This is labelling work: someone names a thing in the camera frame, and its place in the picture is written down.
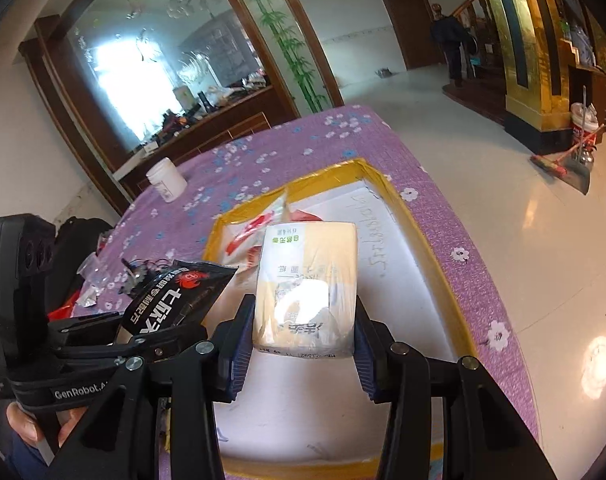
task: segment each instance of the bamboo decal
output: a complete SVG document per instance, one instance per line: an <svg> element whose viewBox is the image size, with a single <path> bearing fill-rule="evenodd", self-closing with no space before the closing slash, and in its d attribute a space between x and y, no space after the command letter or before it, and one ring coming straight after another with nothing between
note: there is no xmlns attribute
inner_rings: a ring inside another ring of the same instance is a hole
<svg viewBox="0 0 606 480"><path fill-rule="evenodd" d="M261 11L260 22L270 28L312 113L323 111L324 106L328 107L329 100L326 95L317 94L315 90L314 82L317 71L301 53L305 43L299 38L297 26L288 25L289 16L284 12L274 10L271 0L252 1Z"/></svg>

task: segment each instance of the white foam insert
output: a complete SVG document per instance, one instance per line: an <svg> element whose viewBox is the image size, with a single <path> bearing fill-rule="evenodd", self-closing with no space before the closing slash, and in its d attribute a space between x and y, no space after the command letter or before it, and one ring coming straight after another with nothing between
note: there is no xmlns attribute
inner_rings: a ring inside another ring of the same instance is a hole
<svg viewBox="0 0 606 480"><path fill-rule="evenodd" d="M359 234L357 291L373 320L394 338L429 357L454 361L455 352L416 259L385 202L361 181L291 205L325 221L353 222ZM225 247L242 226L227 226ZM213 307L208 333L233 317L254 294L256 273L235 278ZM381 453L387 404L361 389L352 359L304 360L253 352L243 390L216 404L221 452L261 462L355 462ZM439 399L432 402L432 442L443 439Z"/></svg>

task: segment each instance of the person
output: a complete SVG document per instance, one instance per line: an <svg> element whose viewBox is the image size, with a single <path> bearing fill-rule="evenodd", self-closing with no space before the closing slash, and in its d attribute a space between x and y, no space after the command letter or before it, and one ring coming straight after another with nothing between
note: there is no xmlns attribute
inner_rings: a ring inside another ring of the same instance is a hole
<svg viewBox="0 0 606 480"><path fill-rule="evenodd" d="M430 36L438 43L448 60L449 78L457 87L463 86L463 74L461 64L461 43L467 44L472 37L454 16L443 16L443 10L439 4L433 4L435 21L430 26Z"/></svg>
<svg viewBox="0 0 606 480"><path fill-rule="evenodd" d="M86 410L87 408L74 408L67 411L68 421L59 431L59 446L63 445ZM8 405L6 416L13 430L12 451L6 457L6 464L22 480L43 480L48 466L36 449L37 443L45 439L43 432L16 402Z"/></svg>

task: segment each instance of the wall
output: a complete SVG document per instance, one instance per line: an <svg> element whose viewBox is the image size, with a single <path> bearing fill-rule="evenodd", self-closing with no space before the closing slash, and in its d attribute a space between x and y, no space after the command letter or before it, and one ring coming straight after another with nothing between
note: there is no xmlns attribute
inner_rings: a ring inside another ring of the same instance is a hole
<svg viewBox="0 0 606 480"><path fill-rule="evenodd" d="M47 0L16 0L0 23L0 216L31 212L48 221L89 181L52 123L17 47ZM116 213L90 193L93 214Z"/></svg>
<svg viewBox="0 0 606 480"><path fill-rule="evenodd" d="M445 13L463 0L429 0ZM382 0L301 0L339 82L345 86L375 78L388 67L404 72L405 64Z"/></svg>

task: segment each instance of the black snack bag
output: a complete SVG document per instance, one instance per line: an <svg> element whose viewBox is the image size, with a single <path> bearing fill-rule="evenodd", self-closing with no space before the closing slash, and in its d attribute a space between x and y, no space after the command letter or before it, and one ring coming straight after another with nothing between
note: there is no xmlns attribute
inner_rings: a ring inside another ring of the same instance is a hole
<svg viewBox="0 0 606 480"><path fill-rule="evenodd" d="M116 342L176 326L186 318L201 322L235 272L234 267L175 260L125 309Z"/></svg>

